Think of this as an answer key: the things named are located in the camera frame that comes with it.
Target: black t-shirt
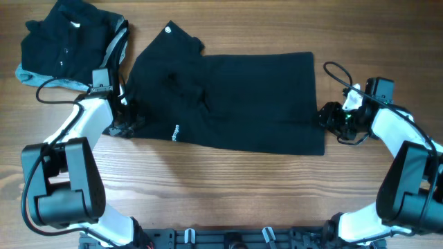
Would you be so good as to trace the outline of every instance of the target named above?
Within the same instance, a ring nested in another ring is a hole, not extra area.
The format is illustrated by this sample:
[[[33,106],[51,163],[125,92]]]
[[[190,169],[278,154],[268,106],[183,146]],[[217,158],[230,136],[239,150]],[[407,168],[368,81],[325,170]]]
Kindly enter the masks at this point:
[[[113,39],[115,14],[83,1],[59,0],[43,21],[28,21],[21,42],[26,71],[92,84]]]
[[[145,117],[135,137],[324,154],[312,53],[201,56],[203,48],[170,21],[138,56],[127,83]]]

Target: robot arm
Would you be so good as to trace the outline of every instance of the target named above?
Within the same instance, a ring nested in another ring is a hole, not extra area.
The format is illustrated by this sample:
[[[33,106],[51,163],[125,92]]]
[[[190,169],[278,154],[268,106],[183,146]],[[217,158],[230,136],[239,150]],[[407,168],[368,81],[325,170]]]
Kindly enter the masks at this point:
[[[393,83],[380,77],[371,78],[367,81],[365,93],[392,104]],[[379,190],[377,201],[356,212],[334,216],[324,227],[324,230],[334,232],[324,234],[324,240],[368,245],[371,241],[395,234],[442,233],[441,187],[434,192],[427,207],[425,202],[429,190],[420,187],[422,181],[431,182],[433,177],[433,153],[423,135],[403,117],[365,98],[365,95],[350,89],[343,90],[343,95],[348,97],[344,106],[329,102],[319,111],[320,124],[334,133],[339,142],[340,139],[354,140],[359,132],[366,132],[367,136],[382,140],[395,159]],[[413,117],[405,109],[394,108],[413,122]],[[355,145],[361,141],[341,143]],[[432,143],[438,152],[443,151],[442,146],[434,141]]]
[[[74,105],[65,123],[44,143],[24,148],[21,158],[27,180],[36,158],[62,131],[69,129],[33,174],[27,194],[28,209],[37,225],[81,230],[104,247],[146,249],[151,241],[137,221],[106,203],[105,188],[92,154],[100,135],[114,127],[119,111],[125,108],[120,104],[125,100],[118,97],[119,86],[117,76],[107,68],[94,71],[93,87],[89,93],[78,96],[80,106]],[[80,118],[67,128],[79,111]],[[49,178],[60,172],[69,173],[69,182],[51,183]]]

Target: black polo shirt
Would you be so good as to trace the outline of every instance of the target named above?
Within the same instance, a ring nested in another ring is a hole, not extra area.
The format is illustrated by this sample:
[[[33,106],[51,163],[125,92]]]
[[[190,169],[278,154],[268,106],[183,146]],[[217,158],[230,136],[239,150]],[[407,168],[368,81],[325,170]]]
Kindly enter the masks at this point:
[[[59,0],[43,21],[28,21],[21,43],[24,70],[91,84],[112,40],[115,17],[83,1]]]
[[[170,21],[138,56],[127,83],[145,117],[135,137],[324,154],[312,53],[201,56],[203,48]]]

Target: wood grain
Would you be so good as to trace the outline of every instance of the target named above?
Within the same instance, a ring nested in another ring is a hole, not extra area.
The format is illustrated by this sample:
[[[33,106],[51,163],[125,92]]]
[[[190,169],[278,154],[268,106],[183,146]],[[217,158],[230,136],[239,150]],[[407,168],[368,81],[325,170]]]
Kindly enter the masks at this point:
[[[0,248],[76,248],[78,235],[47,238],[25,227],[20,153],[43,141],[70,106],[35,100],[35,88],[15,79],[25,21],[43,19],[51,0],[0,5]],[[443,3],[441,1],[91,1],[131,23],[123,74],[172,19],[206,45],[205,54],[312,51],[317,102],[341,100],[342,86],[323,72],[334,60],[355,82],[383,76],[396,82],[395,102],[413,112],[443,142]],[[48,100],[73,99],[66,89]],[[374,201],[392,162],[378,141],[337,144],[328,134],[325,156],[228,151],[159,140],[102,136],[94,149],[107,200],[144,228],[232,228],[320,225],[337,212]],[[390,239],[389,248],[437,248],[436,235]]]

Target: black cable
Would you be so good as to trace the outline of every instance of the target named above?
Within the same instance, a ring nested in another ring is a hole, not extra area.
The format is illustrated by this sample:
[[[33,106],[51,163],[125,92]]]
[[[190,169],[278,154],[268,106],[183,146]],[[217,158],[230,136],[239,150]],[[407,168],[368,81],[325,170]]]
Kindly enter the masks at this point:
[[[435,191],[435,186],[437,185],[437,177],[439,175],[438,174],[439,158],[438,158],[438,154],[437,154],[437,150],[435,148],[435,145],[433,144],[432,140],[428,137],[428,135],[426,135],[426,133],[417,124],[415,124],[413,121],[411,121],[407,116],[401,114],[400,112],[398,112],[393,107],[383,103],[382,101],[372,97],[371,95],[368,95],[368,94],[364,93],[363,91],[360,91],[360,90],[356,89],[355,87],[349,85],[348,83],[344,82],[343,80],[341,80],[340,78],[338,78],[337,76],[332,74],[329,70],[327,70],[327,67],[326,67],[329,64],[332,64],[332,65],[335,65],[335,66],[339,67],[343,72],[346,73],[346,75],[348,75],[348,76],[350,75],[348,73],[348,71],[345,68],[343,68],[340,64],[338,64],[336,62],[325,62],[323,64],[323,69],[325,70],[325,72],[329,76],[331,76],[334,80],[336,80],[337,82],[340,82],[341,84],[343,84],[347,88],[350,88],[350,89],[356,91],[357,93],[360,93],[361,95],[363,95],[363,96],[365,96],[365,97],[367,97],[367,98],[369,98],[369,99],[379,103],[381,106],[391,110],[393,113],[395,113],[399,117],[403,118],[408,124],[410,124],[412,127],[414,127],[420,133],[420,135],[422,135],[423,139],[431,147],[431,151],[432,151],[432,154],[433,154],[432,157],[433,157],[433,166],[434,166],[435,173],[433,175],[433,179],[432,179],[432,182],[431,182],[431,187],[429,189],[428,195],[426,196],[426,200],[425,200],[424,206],[422,208],[422,212],[420,213],[420,218],[419,218],[418,226],[414,228],[416,231],[419,231],[421,226],[423,225],[424,219],[426,217],[426,213],[428,212],[428,205],[431,202],[432,195],[433,195],[433,193]]]
[[[326,65],[328,65],[328,64],[332,64],[332,65],[338,67],[339,69],[341,69],[344,73],[346,73],[347,77],[349,78],[349,84],[347,84],[347,83],[344,82],[343,80],[337,78],[335,75],[333,75],[332,73],[330,73],[330,72],[326,69]],[[323,69],[325,69],[326,73],[327,73],[329,76],[333,77],[336,81],[340,82],[341,84],[345,83],[345,86],[347,86],[347,85],[352,86],[352,85],[353,85],[351,74],[350,74],[350,73],[349,73],[349,72],[348,72],[343,66],[341,66],[340,64],[338,64],[338,63],[336,63],[336,62],[325,62],[325,63],[323,64]]]
[[[369,137],[369,133],[365,134],[362,138],[360,138],[360,140],[356,141],[356,142],[345,142],[340,140],[341,139],[341,135],[339,135],[337,137],[337,142],[341,143],[342,145],[351,145],[351,146],[355,146],[355,145],[360,145],[363,141],[366,140],[366,138]]]
[[[92,231],[89,231],[88,228],[73,228],[73,229],[69,229],[69,230],[63,230],[63,231],[59,231],[59,232],[45,232],[43,230],[40,230],[38,228],[36,228],[30,221],[29,217],[28,217],[28,213],[26,211],[26,201],[27,201],[27,196],[28,196],[28,190],[29,190],[29,186],[30,186],[30,182],[33,179],[33,176],[35,174],[35,171],[37,170],[39,164],[41,163],[41,161],[43,160],[43,157],[47,156],[47,154],[49,153],[49,151],[54,148],[54,146],[56,145],[57,141],[62,139],[67,132],[73,127],[73,125],[80,119],[80,117],[83,114],[84,111],[84,107],[79,104],[76,101],[46,101],[46,100],[42,100],[39,97],[39,93],[41,91],[41,89],[47,85],[48,83],[54,81],[54,80],[70,80],[69,78],[53,78],[50,80],[45,81],[41,86],[38,87],[37,91],[35,92],[35,97],[37,98],[38,102],[44,103],[44,104],[74,104],[78,106],[78,112],[75,115],[74,119],[72,119],[72,121],[70,121],[70,123],[68,123],[68,125],[66,126],[65,129],[63,129],[60,134],[52,141],[50,142],[45,149],[40,153],[40,155],[37,157],[37,160],[35,161],[33,167],[31,168],[28,178],[25,180],[25,185],[23,187],[23,193],[21,194],[21,215],[23,216],[23,220],[26,224],[26,226],[33,232],[43,235],[43,236],[58,236],[58,235],[64,235],[64,234],[68,234],[71,232],[84,232],[85,234],[90,234],[91,236],[101,240],[101,241],[105,241],[107,242],[109,245],[113,246],[113,247],[118,247],[115,243],[113,243],[112,241],[110,241],[109,239],[103,238],[102,236],[100,236],[99,234],[96,234]]]
[[[407,232],[400,232],[400,231],[390,231],[390,232],[387,232],[385,234],[380,234],[378,236],[375,236],[375,237],[372,237],[372,238],[369,238],[369,239],[359,239],[358,241],[347,242],[346,245],[356,245],[356,244],[360,244],[360,243],[366,243],[366,242],[369,242],[369,241],[377,241],[379,239],[385,239],[385,238],[388,238],[388,237],[392,238],[396,234],[400,234],[400,235],[404,235],[404,236],[407,236],[407,237],[411,237],[411,236],[415,235],[415,232],[407,233]]]

